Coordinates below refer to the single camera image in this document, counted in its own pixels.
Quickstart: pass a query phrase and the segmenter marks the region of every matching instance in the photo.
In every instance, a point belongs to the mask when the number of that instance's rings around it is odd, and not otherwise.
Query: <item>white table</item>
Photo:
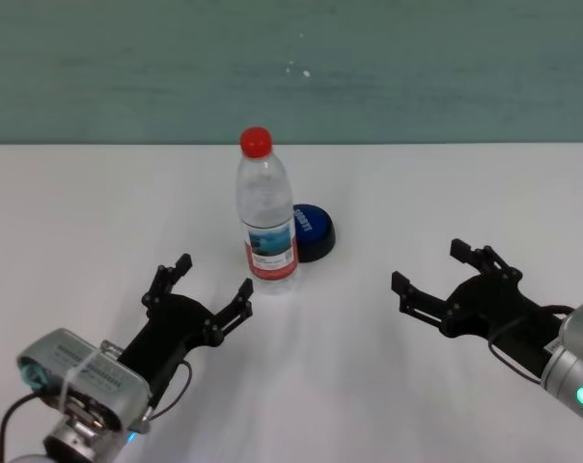
[[[497,362],[398,312],[390,274],[446,297],[474,274],[460,237],[491,244],[545,304],[583,302],[583,145],[279,147],[296,199],[338,241],[297,292],[253,297],[194,383],[118,461],[583,463],[583,421]],[[155,267],[218,311],[246,276],[235,147],[0,147],[0,418],[27,393],[15,355],[67,327],[127,344]],[[181,384],[178,374],[168,395]],[[29,404],[8,453],[40,451],[59,415]]]

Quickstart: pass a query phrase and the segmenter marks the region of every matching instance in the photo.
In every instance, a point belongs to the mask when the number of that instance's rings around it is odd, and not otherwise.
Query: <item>water bottle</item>
[[[240,146],[236,207],[249,268],[258,288],[289,288],[298,266],[290,181],[265,128],[246,129]]]

